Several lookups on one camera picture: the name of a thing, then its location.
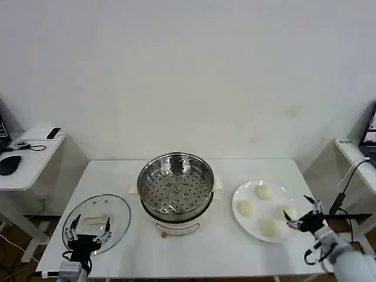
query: robotic arm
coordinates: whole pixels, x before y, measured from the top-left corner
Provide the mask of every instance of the robotic arm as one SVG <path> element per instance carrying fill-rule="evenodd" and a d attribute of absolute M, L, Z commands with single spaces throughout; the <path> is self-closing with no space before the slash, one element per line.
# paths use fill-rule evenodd
<path fill-rule="evenodd" d="M 291 219 L 286 212 L 284 216 L 290 228 L 301 232 L 310 232 L 317 240 L 313 249 L 305 252 L 305 262 L 314 265 L 328 259 L 333 265 L 334 275 L 338 282 L 376 282 L 375 258 L 355 251 L 329 226 L 324 225 L 321 202 L 307 196 L 304 197 L 313 205 L 312 211 L 298 220 Z M 315 261 L 309 261 L 308 257 L 319 248 L 323 255 Z"/>
<path fill-rule="evenodd" d="M 88 275 L 92 271 L 92 261 L 90 255 L 94 251 L 98 251 L 108 240 L 111 239 L 110 232 L 110 217 L 107 218 L 107 223 L 103 234 L 96 236 L 90 234 L 76 234 L 76 228 L 81 215 L 72 222 L 69 229 L 64 230 L 64 234 L 68 240 L 69 251 L 65 251 L 62 255 L 66 259 L 63 261 L 58 277 L 60 281 L 69 282 L 85 282 L 88 280 Z"/>

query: phone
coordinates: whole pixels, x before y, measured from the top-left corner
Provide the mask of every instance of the phone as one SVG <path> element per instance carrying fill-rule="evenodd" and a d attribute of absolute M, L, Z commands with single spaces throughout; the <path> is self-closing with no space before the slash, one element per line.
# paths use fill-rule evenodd
<path fill-rule="evenodd" d="M 47 140 L 52 140 L 55 138 L 55 136 L 61 131 L 61 127 L 55 127 L 51 130 L 50 133 L 47 135 Z"/>

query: laptop screen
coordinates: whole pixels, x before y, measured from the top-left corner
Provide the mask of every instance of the laptop screen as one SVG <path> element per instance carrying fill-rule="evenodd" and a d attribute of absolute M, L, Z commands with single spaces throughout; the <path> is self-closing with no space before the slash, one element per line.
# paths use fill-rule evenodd
<path fill-rule="evenodd" d="M 0 154 L 4 151 L 4 149 L 9 145 L 10 142 L 11 138 L 6 131 L 5 125 L 3 124 L 0 116 Z"/>
<path fill-rule="evenodd" d="M 363 137 L 360 140 L 359 146 L 376 146 L 376 107 L 372 111 L 372 115 L 365 128 Z"/>

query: laptop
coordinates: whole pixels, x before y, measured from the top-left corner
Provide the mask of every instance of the laptop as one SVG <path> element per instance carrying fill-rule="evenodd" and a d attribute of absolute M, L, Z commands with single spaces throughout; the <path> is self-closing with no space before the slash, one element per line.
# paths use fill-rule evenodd
<path fill-rule="evenodd" d="M 11 138 L 8 132 L 5 129 L 5 125 L 2 122 L 0 116 L 0 154 L 4 151 L 6 147 L 8 147 L 9 143 L 11 142 Z"/>
<path fill-rule="evenodd" d="M 370 120 L 364 130 L 364 134 L 360 139 L 359 149 L 364 156 L 372 160 L 372 164 L 376 166 L 376 107 L 372 111 Z"/>

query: white plate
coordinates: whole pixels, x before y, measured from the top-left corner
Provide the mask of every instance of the white plate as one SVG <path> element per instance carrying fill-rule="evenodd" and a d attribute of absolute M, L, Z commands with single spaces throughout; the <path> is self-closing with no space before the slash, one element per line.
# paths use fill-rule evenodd
<path fill-rule="evenodd" d="M 273 198 L 270 200 L 262 200 L 256 195 L 256 188 L 261 185 L 268 185 L 273 190 Z M 238 202 L 249 200 L 252 201 L 255 207 L 255 214 L 251 217 L 242 216 L 238 210 Z M 252 236 L 266 242 L 281 243 L 294 238 L 297 230 L 289 228 L 286 220 L 277 213 L 278 206 L 290 205 L 296 208 L 298 218 L 309 212 L 307 210 L 307 201 L 303 195 L 297 198 L 292 194 L 291 190 L 286 187 L 281 187 L 277 183 L 266 180 L 255 180 L 246 182 L 241 185 L 233 196 L 233 211 L 239 224 Z M 278 238 L 267 237 L 261 232 L 261 222 L 273 217 L 280 220 L 282 226 L 281 236 Z"/>

